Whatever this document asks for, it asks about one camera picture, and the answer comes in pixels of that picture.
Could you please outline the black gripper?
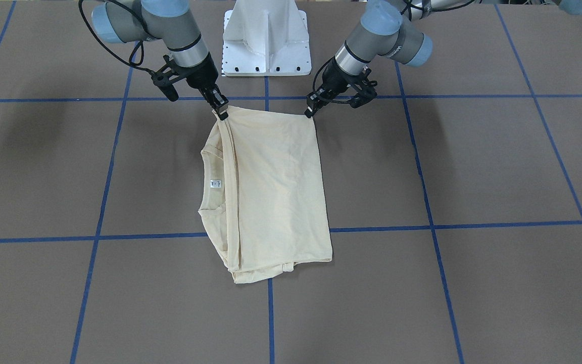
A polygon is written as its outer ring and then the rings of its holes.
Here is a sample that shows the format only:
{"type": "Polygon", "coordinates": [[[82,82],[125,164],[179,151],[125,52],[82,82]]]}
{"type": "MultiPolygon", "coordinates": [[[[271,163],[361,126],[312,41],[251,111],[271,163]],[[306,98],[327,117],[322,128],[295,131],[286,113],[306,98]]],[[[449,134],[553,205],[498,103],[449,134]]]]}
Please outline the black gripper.
{"type": "Polygon", "coordinates": [[[362,76],[362,71],[353,75],[348,74],[342,71],[335,61],[326,61],[323,67],[321,67],[321,71],[322,84],[319,86],[319,90],[309,93],[306,97],[307,108],[305,110],[305,117],[314,117],[317,111],[328,104],[328,101],[325,100],[333,100],[338,95],[346,92],[350,85],[349,80],[354,81],[354,89],[357,91],[351,97],[351,100],[362,99],[360,87],[357,85],[360,76],[362,76]]]}
{"type": "Polygon", "coordinates": [[[197,65],[185,67],[185,81],[189,87],[197,89],[220,120],[228,118],[228,99],[220,92],[216,85],[219,72],[212,59],[212,55],[206,57],[197,65]]]}

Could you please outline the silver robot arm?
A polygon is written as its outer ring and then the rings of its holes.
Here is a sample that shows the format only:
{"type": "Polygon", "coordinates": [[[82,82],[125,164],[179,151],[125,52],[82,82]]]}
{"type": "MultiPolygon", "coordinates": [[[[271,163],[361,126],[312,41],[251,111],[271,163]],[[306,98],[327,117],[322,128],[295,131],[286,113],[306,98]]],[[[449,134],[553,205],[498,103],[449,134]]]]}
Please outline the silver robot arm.
{"type": "Polygon", "coordinates": [[[582,143],[582,15],[556,5],[469,5],[417,21],[432,37],[420,67],[375,69],[381,99],[328,106],[323,129],[409,122],[436,138],[554,138],[582,143]]]}
{"type": "Polygon", "coordinates": [[[91,14],[100,44],[162,40],[169,49],[158,70],[141,67],[141,61],[127,61],[134,69],[150,74],[152,82],[172,102],[178,100],[174,84],[185,80],[197,89],[216,115],[228,117],[228,99],[217,86],[219,72],[204,43],[188,1],[106,1],[91,14]]]}

